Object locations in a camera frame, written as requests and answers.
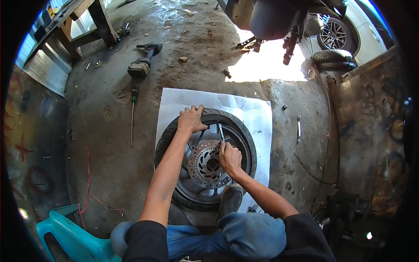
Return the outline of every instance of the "knee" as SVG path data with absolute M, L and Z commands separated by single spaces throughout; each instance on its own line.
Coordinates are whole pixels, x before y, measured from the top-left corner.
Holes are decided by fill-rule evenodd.
M 287 244 L 284 222 L 269 214 L 230 213 L 218 223 L 231 250 L 242 257 L 272 259 Z
M 125 250 L 128 247 L 124 238 L 125 233 L 134 224 L 135 222 L 131 221 L 119 223 L 111 232 L 112 249 L 121 258 L 124 256 Z

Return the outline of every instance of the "shoe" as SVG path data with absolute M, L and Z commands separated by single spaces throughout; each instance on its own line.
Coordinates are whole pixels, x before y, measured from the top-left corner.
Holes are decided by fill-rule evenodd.
M 170 204 L 169 217 L 167 222 L 169 225 L 174 226 L 192 225 L 183 210 L 173 203 Z
M 221 194 L 220 207 L 218 208 L 217 222 L 230 212 L 237 212 L 243 200 L 243 187 L 233 183 L 226 187 Z

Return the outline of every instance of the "hand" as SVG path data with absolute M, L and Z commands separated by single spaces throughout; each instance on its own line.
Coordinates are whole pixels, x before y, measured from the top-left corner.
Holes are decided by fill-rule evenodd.
M 180 111 L 178 130 L 192 135 L 200 130 L 208 129 L 207 125 L 201 123 L 202 110 L 204 110 L 203 105 L 200 105 L 198 109 L 196 106 L 191 106 L 191 110 L 187 107 L 185 111 Z
M 227 174 L 235 180 L 235 176 L 241 174 L 241 152 L 231 146 L 229 142 L 221 141 L 220 164 Z

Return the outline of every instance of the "dirty floor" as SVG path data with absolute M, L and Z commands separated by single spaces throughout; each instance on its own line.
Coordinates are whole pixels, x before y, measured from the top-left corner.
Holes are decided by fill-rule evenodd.
M 92 197 L 83 213 L 86 230 L 108 238 L 123 221 L 136 221 L 153 175 L 155 133 L 163 87 L 184 88 L 247 96 L 272 102 L 273 134 L 269 187 L 288 199 L 299 212 L 309 212 L 320 184 L 333 186 L 337 177 L 325 180 L 324 167 L 329 115 L 324 87 L 311 66 L 306 45 L 296 48 L 289 67 L 282 65 L 282 40 L 277 40 L 274 65 L 244 63 L 243 52 L 232 52 L 241 39 L 234 24 L 215 0 L 139 0 L 107 12 L 113 27 L 129 23 L 130 35 L 109 49 L 102 40 L 81 47 L 83 59 L 73 65 L 65 98 L 70 104 L 67 129 L 66 174 L 72 203 L 84 207 L 88 181 L 89 149 L 91 184 L 89 194 L 106 206 L 123 209 L 124 215 L 106 210 Z M 189 16 L 183 9 L 197 12 Z M 163 50 L 153 57 L 148 77 L 142 83 L 132 79 L 127 66 L 143 54 L 137 44 L 162 42 Z M 180 57 L 188 57 L 186 62 Z M 95 68 L 98 61 L 103 63 Z M 244 82 L 226 81 L 222 71 L 233 77 L 241 71 L 286 72 L 285 77 Z M 301 77 L 292 80 L 287 70 Z M 134 147 L 130 145 L 131 103 L 129 92 L 139 85 L 134 112 Z M 302 116 L 302 142 L 296 144 L 297 116 Z

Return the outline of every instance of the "wooden table leg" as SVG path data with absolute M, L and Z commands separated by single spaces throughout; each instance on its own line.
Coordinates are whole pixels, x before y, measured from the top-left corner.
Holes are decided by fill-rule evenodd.
M 67 52 L 70 54 L 70 56 L 74 60 L 80 59 L 80 55 L 77 53 L 74 43 L 71 43 L 68 40 L 66 34 L 64 33 L 64 31 L 60 27 L 56 29 L 56 31 L 54 32 L 54 35 L 62 43 L 62 45 L 65 47 Z
M 101 0 L 95 0 L 89 6 L 90 15 L 95 22 L 96 27 L 98 28 L 99 34 L 102 36 L 103 40 L 107 47 L 113 46 L 116 44 L 116 39 L 118 39 L 118 34 L 112 28 L 111 22 L 106 13 L 106 9 L 103 6 Z

